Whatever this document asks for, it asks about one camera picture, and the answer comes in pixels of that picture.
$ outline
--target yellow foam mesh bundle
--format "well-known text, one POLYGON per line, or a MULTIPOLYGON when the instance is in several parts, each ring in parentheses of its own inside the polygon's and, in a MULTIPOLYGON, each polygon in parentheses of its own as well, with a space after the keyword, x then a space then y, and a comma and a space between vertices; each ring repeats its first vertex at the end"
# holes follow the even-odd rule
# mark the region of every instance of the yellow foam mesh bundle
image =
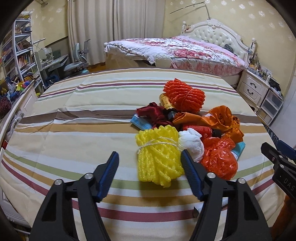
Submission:
POLYGON ((184 174, 180 161, 181 152, 176 146, 178 145, 176 128, 160 126, 158 129, 140 131, 136 135, 136 142, 139 146, 138 178, 140 181, 154 182, 167 188, 170 187, 172 179, 184 174))

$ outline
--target tufted headboard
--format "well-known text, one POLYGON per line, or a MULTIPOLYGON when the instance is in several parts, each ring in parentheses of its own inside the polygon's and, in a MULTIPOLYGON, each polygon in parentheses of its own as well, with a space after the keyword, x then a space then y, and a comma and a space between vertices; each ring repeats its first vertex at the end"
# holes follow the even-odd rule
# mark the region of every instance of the tufted headboard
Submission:
POLYGON ((247 62, 249 47, 241 41, 241 37, 236 32, 217 19, 212 18, 188 27, 187 29, 186 22, 183 22, 183 36, 192 37, 195 40, 201 39, 221 47, 229 44, 233 48, 233 52, 247 62))

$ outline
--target chair backrest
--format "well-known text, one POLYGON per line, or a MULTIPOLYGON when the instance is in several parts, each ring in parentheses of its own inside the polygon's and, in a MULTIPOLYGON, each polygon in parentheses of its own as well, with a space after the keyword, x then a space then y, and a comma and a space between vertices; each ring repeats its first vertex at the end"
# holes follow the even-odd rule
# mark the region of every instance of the chair backrest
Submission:
POLYGON ((77 43, 75 45, 75 48, 73 49, 73 58, 75 61, 80 61, 80 57, 79 57, 79 51, 80 51, 80 48, 79 48, 79 43, 77 43))

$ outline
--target beige curtain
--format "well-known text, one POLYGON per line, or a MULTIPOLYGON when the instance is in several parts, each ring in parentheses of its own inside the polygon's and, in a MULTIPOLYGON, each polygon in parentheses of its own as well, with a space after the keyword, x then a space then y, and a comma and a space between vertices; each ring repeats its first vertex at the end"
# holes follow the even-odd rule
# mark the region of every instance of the beige curtain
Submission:
POLYGON ((165 0, 69 0, 70 50, 91 39, 88 61, 104 62, 105 42, 162 37, 164 13, 165 0))

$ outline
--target drawer handle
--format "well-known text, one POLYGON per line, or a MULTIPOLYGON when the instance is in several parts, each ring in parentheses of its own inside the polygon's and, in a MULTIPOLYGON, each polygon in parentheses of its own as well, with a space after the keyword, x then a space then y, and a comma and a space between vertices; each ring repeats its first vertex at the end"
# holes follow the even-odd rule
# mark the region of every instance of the drawer handle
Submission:
POLYGON ((257 86, 256 86, 254 83, 251 83, 251 85, 254 85, 254 86, 255 86, 255 88, 257 88, 257 86))
POLYGON ((249 92, 250 95, 253 95, 253 94, 254 94, 254 92, 251 93, 251 92, 249 91, 249 89, 248 89, 248 92, 249 92))

